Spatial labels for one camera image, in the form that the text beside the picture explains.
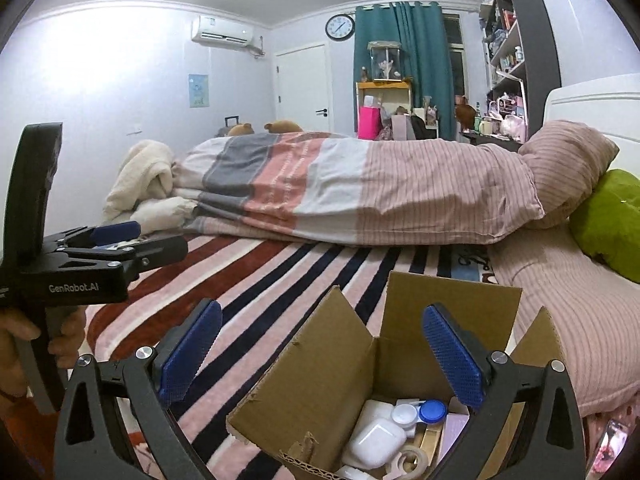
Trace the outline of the left hand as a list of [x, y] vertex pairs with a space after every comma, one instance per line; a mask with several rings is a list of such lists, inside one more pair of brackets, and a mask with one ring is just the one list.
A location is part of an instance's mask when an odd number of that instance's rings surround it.
[[[47, 343], [47, 354], [59, 368], [71, 368], [85, 340], [86, 306], [73, 307], [62, 323], [61, 335]], [[22, 348], [30, 348], [41, 330], [15, 309], [1, 310], [1, 393], [21, 398], [27, 392], [28, 379], [21, 361]]]

